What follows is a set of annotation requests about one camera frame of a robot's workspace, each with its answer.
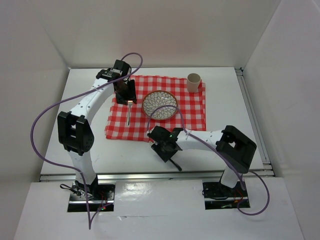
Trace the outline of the floral patterned ceramic plate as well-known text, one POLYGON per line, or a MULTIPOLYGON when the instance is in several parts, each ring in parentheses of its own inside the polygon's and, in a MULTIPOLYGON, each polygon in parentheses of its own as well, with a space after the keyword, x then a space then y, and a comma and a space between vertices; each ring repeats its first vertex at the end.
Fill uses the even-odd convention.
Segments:
POLYGON ((155 90, 143 98, 141 107, 148 117, 162 121, 170 119, 176 114, 178 100, 171 92, 155 90))

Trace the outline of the beige paper cup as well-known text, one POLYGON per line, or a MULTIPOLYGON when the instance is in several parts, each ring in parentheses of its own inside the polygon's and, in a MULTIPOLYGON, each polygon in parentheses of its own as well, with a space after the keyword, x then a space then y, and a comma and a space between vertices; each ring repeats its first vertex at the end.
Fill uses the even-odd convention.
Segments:
POLYGON ((197 73, 190 73, 187 76, 187 91, 189 93, 196 93, 198 91, 199 85, 202 79, 201 76, 197 73))

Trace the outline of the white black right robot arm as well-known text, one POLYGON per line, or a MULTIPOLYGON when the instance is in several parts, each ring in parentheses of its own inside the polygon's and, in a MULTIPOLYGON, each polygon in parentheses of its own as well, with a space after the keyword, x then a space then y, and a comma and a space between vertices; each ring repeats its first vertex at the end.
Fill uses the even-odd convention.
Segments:
POLYGON ((249 172, 257 145, 232 125, 218 131, 197 131, 176 127, 172 131, 155 126, 147 133, 153 141, 151 148, 166 163, 183 150, 212 151, 226 164, 218 190, 230 196, 239 182, 246 189, 243 175, 249 172))

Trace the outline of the silver table knife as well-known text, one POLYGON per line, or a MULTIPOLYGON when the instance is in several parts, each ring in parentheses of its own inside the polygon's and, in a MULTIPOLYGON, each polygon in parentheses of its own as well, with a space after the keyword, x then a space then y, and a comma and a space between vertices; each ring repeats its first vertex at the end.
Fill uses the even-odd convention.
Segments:
POLYGON ((179 172, 182 171, 182 168, 181 168, 176 162, 174 162, 172 159, 170 159, 170 162, 177 168, 177 170, 178 170, 179 172))

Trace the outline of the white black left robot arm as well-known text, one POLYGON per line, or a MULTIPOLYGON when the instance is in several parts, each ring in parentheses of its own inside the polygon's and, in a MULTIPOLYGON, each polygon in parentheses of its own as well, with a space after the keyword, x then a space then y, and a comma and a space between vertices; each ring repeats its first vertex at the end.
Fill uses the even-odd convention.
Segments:
POLYGON ((71 157, 73 167, 80 170, 76 172, 75 185, 88 200, 99 193, 90 154, 95 140, 91 123, 102 104, 113 95, 117 104, 131 107, 137 103, 135 81, 127 76, 131 71, 128 63, 117 59, 113 67, 98 72, 92 92, 70 111, 61 111, 57 116, 58 141, 71 157))

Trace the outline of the silver fork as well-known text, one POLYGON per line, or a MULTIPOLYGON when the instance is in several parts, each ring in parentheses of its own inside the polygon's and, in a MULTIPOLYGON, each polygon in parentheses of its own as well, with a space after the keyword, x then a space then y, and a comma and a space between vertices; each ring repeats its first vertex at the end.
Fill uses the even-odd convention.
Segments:
POLYGON ((127 102, 128 111, 127 111, 127 117, 126 117, 126 125, 129 126, 131 123, 131 112, 132 112, 132 106, 134 102, 132 100, 129 100, 127 102))

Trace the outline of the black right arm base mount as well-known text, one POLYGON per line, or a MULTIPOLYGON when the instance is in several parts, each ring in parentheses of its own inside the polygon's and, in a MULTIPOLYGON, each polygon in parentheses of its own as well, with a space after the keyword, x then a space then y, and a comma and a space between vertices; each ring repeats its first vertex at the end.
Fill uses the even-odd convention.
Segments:
POLYGON ((242 189, 238 181, 234 188, 229 188, 219 181, 205 181, 202 183, 202 195, 206 210, 227 210, 250 208, 248 192, 242 189))

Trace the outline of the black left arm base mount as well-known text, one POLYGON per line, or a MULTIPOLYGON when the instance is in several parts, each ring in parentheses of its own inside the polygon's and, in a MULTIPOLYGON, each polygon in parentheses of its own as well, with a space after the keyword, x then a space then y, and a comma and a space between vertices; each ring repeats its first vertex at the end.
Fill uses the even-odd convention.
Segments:
MULTIPOLYGON (((63 190, 70 191, 67 211, 69 213, 86 212, 85 191, 77 188, 73 183, 71 186, 60 184, 63 190)), ((115 184, 99 184, 94 193, 88 193, 88 205, 90 212, 113 212, 115 200, 115 184)))

